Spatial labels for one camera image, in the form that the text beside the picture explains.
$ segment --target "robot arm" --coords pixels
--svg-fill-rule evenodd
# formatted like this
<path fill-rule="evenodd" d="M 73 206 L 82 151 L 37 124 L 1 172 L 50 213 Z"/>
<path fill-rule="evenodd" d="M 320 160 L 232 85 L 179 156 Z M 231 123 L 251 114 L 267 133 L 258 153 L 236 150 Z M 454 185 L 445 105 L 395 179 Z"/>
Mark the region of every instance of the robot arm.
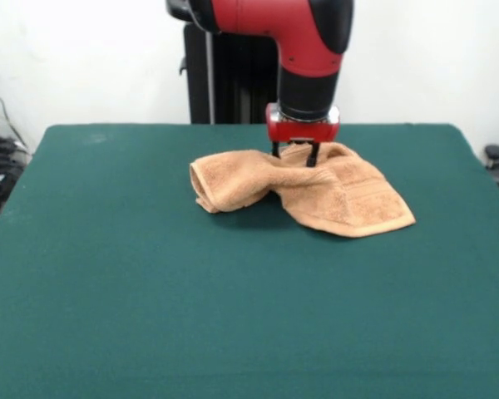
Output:
<path fill-rule="evenodd" d="M 348 48 L 353 0 L 188 0 L 195 24 L 207 32 L 272 37 L 279 50 L 277 104 L 267 108 L 269 138 L 309 142 L 314 166 L 319 143 L 338 132 L 333 106 Z"/>

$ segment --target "black stand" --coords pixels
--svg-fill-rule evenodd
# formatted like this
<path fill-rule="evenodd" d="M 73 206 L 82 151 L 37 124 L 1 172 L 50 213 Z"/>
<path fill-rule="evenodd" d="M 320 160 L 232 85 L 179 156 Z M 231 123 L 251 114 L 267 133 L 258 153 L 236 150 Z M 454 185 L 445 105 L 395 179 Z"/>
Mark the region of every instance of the black stand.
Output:
<path fill-rule="evenodd" d="M 188 5 L 167 0 L 168 12 L 187 21 L 185 59 L 193 124 L 266 122 L 266 106 L 277 101 L 278 52 L 273 39 L 203 32 Z"/>

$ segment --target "cable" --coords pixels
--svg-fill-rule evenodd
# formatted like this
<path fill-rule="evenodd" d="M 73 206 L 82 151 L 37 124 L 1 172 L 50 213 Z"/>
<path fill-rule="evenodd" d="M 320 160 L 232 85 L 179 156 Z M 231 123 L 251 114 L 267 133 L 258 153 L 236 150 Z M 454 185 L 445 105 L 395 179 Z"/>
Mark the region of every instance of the cable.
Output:
<path fill-rule="evenodd" d="M 6 103 L 4 102 L 4 100 L 1 97 L 0 97 L 0 104 L 2 105 L 3 116 L 6 118 L 6 121 L 9 124 L 9 127 L 11 127 L 12 132 L 19 139 L 19 141 L 27 148 L 26 141 L 24 141 L 24 139 L 22 138 L 20 133 L 18 133 L 17 129 L 15 128 L 15 126 L 13 126 L 13 123 L 9 119 L 9 114 L 7 113 Z"/>

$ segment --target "tan towel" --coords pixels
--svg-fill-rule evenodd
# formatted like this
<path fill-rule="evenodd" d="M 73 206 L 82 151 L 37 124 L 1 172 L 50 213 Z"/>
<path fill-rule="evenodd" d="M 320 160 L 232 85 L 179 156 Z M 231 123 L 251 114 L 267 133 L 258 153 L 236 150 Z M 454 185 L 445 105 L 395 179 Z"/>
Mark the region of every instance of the tan towel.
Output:
<path fill-rule="evenodd" d="M 346 237 L 364 237 L 416 223 L 384 175 L 339 143 L 320 147 L 318 164 L 305 166 L 310 145 L 284 147 L 281 158 L 257 150 L 208 155 L 190 164 L 197 203 L 211 213 L 231 212 L 271 190 L 298 223 Z"/>

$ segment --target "green table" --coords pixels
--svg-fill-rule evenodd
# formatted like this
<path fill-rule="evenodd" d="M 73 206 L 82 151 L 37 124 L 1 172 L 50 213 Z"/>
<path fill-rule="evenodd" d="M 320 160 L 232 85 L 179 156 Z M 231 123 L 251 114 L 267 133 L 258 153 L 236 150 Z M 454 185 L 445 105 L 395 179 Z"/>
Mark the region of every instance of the green table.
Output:
<path fill-rule="evenodd" d="M 499 189 L 451 126 L 344 126 L 417 224 L 365 239 L 189 163 L 264 126 L 56 126 L 0 217 L 0 399 L 499 398 Z"/>

